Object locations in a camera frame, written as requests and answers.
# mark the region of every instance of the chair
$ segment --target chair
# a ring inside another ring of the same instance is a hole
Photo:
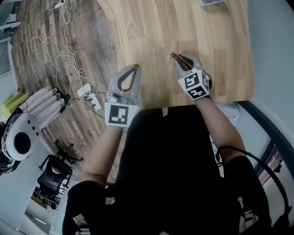
[[[62,159],[49,155],[45,161],[42,163],[40,169],[43,168],[43,165],[48,160],[45,171],[38,178],[38,183],[40,184],[40,196],[44,197],[48,201],[56,202],[56,197],[59,194],[59,189],[61,187],[62,182],[67,179],[65,188],[68,188],[68,183],[73,174],[73,170],[70,166],[68,166]]]
[[[63,149],[59,146],[59,140],[56,140],[55,144],[56,144],[57,148],[59,149],[57,156],[62,157],[63,161],[68,160],[71,164],[74,164],[74,161],[81,162],[84,160],[82,157],[80,159],[77,159],[77,158],[74,158],[68,154],[68,151],[74,146],[73,143],[70,144],[70,146],[68,147],[68,150],[66,152],[63,151]]]

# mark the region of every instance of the white wire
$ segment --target white wire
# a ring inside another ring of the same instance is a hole
[[[74,56],[77,55],[78,52],[77,52],[76,50],[75,50],[74,52],[72,52],[72,51],[68,48],[68,39],[67,39],[67,37],[66,37],[66,29],[67,29],[68,24],[70,24],[70,21],[66,21],[66,19],[65,19],[65,12],[66,12],[66,9],[67,9],[67,7],[68,7],[68,1],[69,1],[69,0],[66,1],[65,10],[64,10],[64,13],[63,13],[63,19],[64,19],[64,22],[65,22],[64,38],[65,38],[65,41],[66,41],[66,48],[67,48],[67,50],[69,51],[69,53],[70,53],[71,55],[61,55],[60,50],[59,50],[59,48],[58,48],[58,44],[57,44],[57,42],[56,42],[55,40],[53,40],[52,38],[50,38],[50,37],[45,38],[45,40],[42,40],[42,38],[40,38],[40,37],[33,37],[33,38],[31,39],[31,50],[32,50],[32,51],[35,51],[35,50],[37,50],[42,44],[45,44],[45,46],[46,46],[46,50],[47,50],[47,53],[48,53],[48,55],[49,55],[49,57],[50,57],[50,59],[51,59],[51,62],[52,62],[52,64],[53,64],[55,70],[56,70],[56,83],[57,83],[57,87],[59,88],[59,90],[60,90],[63,94],[65,94],[65,93],[63,92],[63,90],[62,90],[62,89],[59,87],[59,85],[58,85],[57,67],[55,66],[55,64],[54,64],[54,62],[53,62],[52,56],[51,56],[51,54],[50,54],[50,52],[49,52],[49,50],[48,50],[47,43],[45,42],[46,40],[50,39],[52,42],[54,42],[54,43],[56,44],[56,48],[57,48],[57,51],[58,51],[59,56],[61,56],[61,57],[71,57],[71,58],[73,59],[73,62],[70,63],[70,64],[68,65],[68,77],[69,77],[69,80],[70,80],[70,87],[69,87],[69,93],[68,93],[68,94],[70,95],[70,93],[71,93],[72,83],[73,83],[73,82],[72,82],[72,78],[71,78],[70,73],[69,73],[69,67],[72,66],[72,67],[75,69],[75,71],[76,71],[76,73],[78,74],[78,76],[79,76],[79,82],[80,82],[80,84],[81,84],[81,87],[83,87],[83,79],[88,79],[88,80],[90,81],[90,83],[91,83],[90,86],[92,86],[94,83],[99,83],[99,88],[98,88],[97,92],[95,93],[95,95],[97,95],[98,91],[99,91],[100,88],[101,88],[101,83],[100,83],[99,81],[94,81],[94,82],[92,82],[90,78],[87,78],[87,77],[81,75],[81,73],[84,73],[84,72],[85,72],[85,69],[84,69],[84,68],[79,69],[78,64],[77,64],[77,62],[76,62],[76,60],[75,60],[75,58],[74,58]],[[54,4],[54,3],[57,3],[57,2],[59,2],[59,1],[55,1],[55,2],[50,3],[49,6],[48,6],[48,9],[47,9],[47,10],[49,10],[49,11],[54,10],[55,8],[53,8],[53,9],[49,9],[49,7],[50,7],[51,4]],[[33,39],[40,39],[40,41],[41,41],[41,43],[40,43],[40,44],[37,46],[37,48],[35,48],[35,49],[33,49],[33,47],[32,47],[32,40],[33,40]]]

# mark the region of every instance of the shirt logo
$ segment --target shirt logo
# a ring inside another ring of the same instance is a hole
[[[112,205],[112,204],[114,204],[115,203],[115,197],[106,197],[105,198],[105,204],[106,205]]]

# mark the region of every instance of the person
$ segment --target person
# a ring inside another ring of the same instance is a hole
[[[63,235],[252,234],[271,225],[265,192],[240,134],[204,97],[193,106],[140,111],[126,137],[115,183],[106,187],[123,130],[107,126],[68,192]]]

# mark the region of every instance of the circular lens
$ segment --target circular lens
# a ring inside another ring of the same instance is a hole
[[[24,132],[18,133],[14,137],[14,147],[18,153],[26,154],[31,148],[31,140],[29,139],[29,136]]]

